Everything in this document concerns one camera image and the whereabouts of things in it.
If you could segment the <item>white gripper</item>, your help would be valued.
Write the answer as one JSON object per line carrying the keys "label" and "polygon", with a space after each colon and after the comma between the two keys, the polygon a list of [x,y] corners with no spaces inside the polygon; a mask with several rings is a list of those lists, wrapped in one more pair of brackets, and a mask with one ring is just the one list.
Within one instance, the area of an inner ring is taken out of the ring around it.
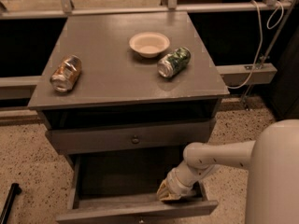
{"label": "white gripper", "polygon": [[157,198],[161,202],[178,202],[193,196],[193,185],[198,181],[197,172],[189,167],[173,168],[157,190]]}

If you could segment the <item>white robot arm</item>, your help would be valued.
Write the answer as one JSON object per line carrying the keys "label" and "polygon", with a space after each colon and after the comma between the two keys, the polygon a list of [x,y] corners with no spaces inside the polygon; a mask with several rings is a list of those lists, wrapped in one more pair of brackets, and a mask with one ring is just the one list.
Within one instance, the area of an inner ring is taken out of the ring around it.
{"label": "white robot arm", "polygon": [[188,144],[183,161],[158,188],[158,199],[167,202],[189,196],[193,184],[210,175],[217,165],[249,172],[245,224],[299,224],[298,119],[273,123],[254,141]]}

